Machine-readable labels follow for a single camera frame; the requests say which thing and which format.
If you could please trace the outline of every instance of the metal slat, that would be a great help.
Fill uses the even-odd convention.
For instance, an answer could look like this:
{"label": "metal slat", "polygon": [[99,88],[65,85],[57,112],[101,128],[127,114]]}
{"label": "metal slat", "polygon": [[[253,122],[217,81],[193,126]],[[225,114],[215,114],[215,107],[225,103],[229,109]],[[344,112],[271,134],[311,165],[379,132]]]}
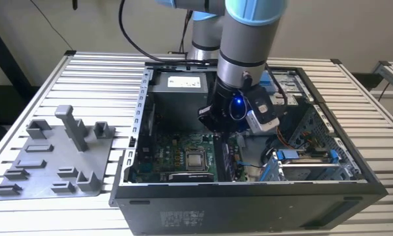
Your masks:
{"label": "metal slat", "polygon": [[137,100],[137,92],[103,92],[103,91],[51,91],[48,98],[104,98]]}
{"label": "metal slat", "polygon": [[[75,117],[133,117],[133,108],[108,108],[108,107],[73,107]],[[40,107],[36,116],[55,116],[55,107]]]}
{"label": "metal slat", "polygon": [[393,148],[393,139],[352,139],[357,148]]}
{"label": "metal slat", "polygon": [[52,88],[53,91],[120,91],[136,92],[140,90],[140,85],[84,85],[84,84],[56,84]]}
{"label": "metal slat", "polygon": [[339,96],[361,96],[357,90],[351,89],[319,89],[321,95],[339,95]]}
{"label": "metal slat", "polygon": [[332,107],[329,109],[333,111],[376,111],[375,107]]}
{"label": "metal slat", "polygon": [[327,103],[328,107],[373,107],[369,103]]}
{"label": "metal slat", "polygon": [[389,128],[389,129],[347,128],[344,130],[348,133],[393,133],[393,128]]}
{"label": "metal slat", "polygon": [[365,159],[393,159],[393,149],[365,149],[360,150]]}
{"label": "metal slat", "polygon": [[132,78],[132,79],[124,79],[124,78],[93,78],[93,77],[60,77],[57,80],[59,83],[65,83],[65,84],[105,84],[105,85],[124,85],[124,84],[131,84],[131,85],[139,85],[141,84],[141,78]]}
{"label": "metal slat", "polygon": [[351,138],[393,138],[393,133],[347,133]]}
{"label": "metal slat", "polygon": [[361,96],[323,96],[325,102],[339,102],[339,103],[368,103],[367,99]]}
{"label": "metal slat", "polygon": [[315,83],[313,85],[317,89],[352,89],[356,90],[356,87],[349,84],[341,84],[341,83]]}
{"label": "metal slat", "polygon": [[384,119],[339,119],[339,123],[340,124],[353,124],[353,123],[359,123],[359,124],[389,124]]}
{"label": "metal slat", "polygon": [[344,123],[341,124],[343,128],[360,128],[360,127],[369,127],[369,128],[391,128],[391,124],[383,123]]}
{"label": "metal slat", "polygon": [[345,77],[319,77],[319,76],[309,76],[309,79],[313,83],[339,83],[339,84],[351,84],[349,80]]}
{"label": "metal slat", "polygon": [[57,107],[61,104],[71,104],[73,107],[121,107],[135,109],[136,103],[135,100],[121,99],[48,98],[43,101],[41,106]]}

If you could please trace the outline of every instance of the robotic arm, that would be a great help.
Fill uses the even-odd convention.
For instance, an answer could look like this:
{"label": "robotic arm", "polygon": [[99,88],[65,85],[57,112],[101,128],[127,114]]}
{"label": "robotic arm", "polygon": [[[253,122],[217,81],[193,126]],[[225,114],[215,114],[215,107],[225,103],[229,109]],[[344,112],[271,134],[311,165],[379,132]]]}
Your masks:
{"label": "robotic arm", "polygon": [[171,7],[205,12],[199,13],[199,17],[205,17],[204,20],[212,24],[219,22],[212,18],[224,15],[217,54],[204,54],[204,51],[219,49],[216,37],[211,35],[204,37],[201,35],[204,30],[196,30],[201,25],[200,21],[195,26],[193,47],[203,52],[192,55],[219,57],[212,105],[199,110],[200,121],[211,131],[225,135],[245,130],[248,125],[255,133],[273,129],[279,125],[279,119],[269,95],[259,83],[287,1],[157,0],[157,2]]}

